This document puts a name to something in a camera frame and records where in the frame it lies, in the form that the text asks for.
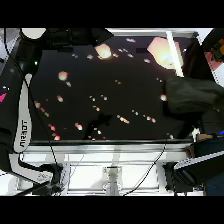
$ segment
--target robotic arm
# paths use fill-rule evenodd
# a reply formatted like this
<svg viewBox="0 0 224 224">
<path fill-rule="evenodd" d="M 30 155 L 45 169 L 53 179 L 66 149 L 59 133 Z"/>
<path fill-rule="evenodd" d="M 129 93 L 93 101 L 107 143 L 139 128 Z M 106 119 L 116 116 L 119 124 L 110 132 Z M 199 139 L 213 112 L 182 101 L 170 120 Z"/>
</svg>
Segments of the robotic arm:
<svg viewBox="0 0 224 224">
<path fill-rule="evenodd" d="M 43 50 L 72 52 L 76 45 L 97 47 L 113 34 L 104 28 L 22 28 L 20 37 L 15 58 L 22 72 L 16 71 L 10 91 L 0 103 L 0 169 L 35 185 L 49 182 L 48 188 L 60 188 L 62 166 L 35 167 L 20 160 L 32 132 L 27 84 L 38 71 Z"/>
</svg>

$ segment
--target logo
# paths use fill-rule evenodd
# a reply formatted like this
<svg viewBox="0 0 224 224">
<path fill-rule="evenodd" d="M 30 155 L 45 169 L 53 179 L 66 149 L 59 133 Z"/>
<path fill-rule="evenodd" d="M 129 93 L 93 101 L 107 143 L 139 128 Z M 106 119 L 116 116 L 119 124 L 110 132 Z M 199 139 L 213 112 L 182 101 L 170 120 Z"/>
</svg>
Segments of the logo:
<svg viewBox="0 0 224 224">
<path fill-rule="evenodd" d="M 27 121 L 22 120 L 22 132 L 20 136 L 20 146 L 25 147 L 27 135 Z"/>
</svg>

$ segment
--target black bag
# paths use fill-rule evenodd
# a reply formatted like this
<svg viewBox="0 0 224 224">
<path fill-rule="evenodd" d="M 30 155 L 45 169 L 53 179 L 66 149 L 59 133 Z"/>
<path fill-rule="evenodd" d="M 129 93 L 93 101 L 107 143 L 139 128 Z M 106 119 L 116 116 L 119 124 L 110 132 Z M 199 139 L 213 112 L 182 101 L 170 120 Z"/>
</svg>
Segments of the black bag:
<svg viewBox="0 0 224 224">
<path fill-rule="evenodd" d="M 171 113 L 205 112 L 223 103 L 224 88 L 209 80 L 170 77 L 165 83 Z"/>
</svg>

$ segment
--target lantern image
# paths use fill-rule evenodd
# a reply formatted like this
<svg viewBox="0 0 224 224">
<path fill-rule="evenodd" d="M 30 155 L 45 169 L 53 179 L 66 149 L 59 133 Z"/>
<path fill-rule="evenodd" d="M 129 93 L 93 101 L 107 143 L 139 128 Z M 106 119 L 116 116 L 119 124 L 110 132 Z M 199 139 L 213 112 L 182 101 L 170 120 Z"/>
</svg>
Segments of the lantern image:
<svg viewBox="0 0 224 224">
<path fill-rule="evenodd" d="M 111 56 L 110 48 L 106 44 L 101 44 L 100 46 L 95 47 L 95 49 L 99 56 L 103 59 Z"/>
<path fill-rule="evenodd" d="M 179 43 L 175 42 L 177 49 L 178 59 L 181 67 L 183 66 L 183 58 Z M 152 43 L 148 46 L 147 50 L 153 55 L 155 61 L 166 69 L 175 69 L 174 60 L 171 54 L 170 46 L 167 39 L 161 37 L 155 37 Z"/>
</svg>

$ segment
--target night sky image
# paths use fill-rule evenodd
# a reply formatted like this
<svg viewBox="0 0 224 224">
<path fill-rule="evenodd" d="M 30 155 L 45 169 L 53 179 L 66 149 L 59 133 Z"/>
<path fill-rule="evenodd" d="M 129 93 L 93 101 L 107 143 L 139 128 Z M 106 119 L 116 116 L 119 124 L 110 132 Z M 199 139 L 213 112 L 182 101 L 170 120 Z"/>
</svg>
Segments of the night sky image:
<svg viewBox="0 0 224 224">
<path fill-rule="evenodd" d="M 30 89 L 51 140 L 176 138 L 184 121 L 163 111 L 164 81 L 176 72 L 159 65 L 148 51 L 137 51 L 154 38 L 115 36 L 104 43 L 111 51 L 108 58 L 92 46 L 75 46 L 73 53 L 44 51 Z M 191 39 L 174 40 L 184 58 Z M 47 140 L 32 107 L 30 114 L 32 141 Z"/>
</svg>

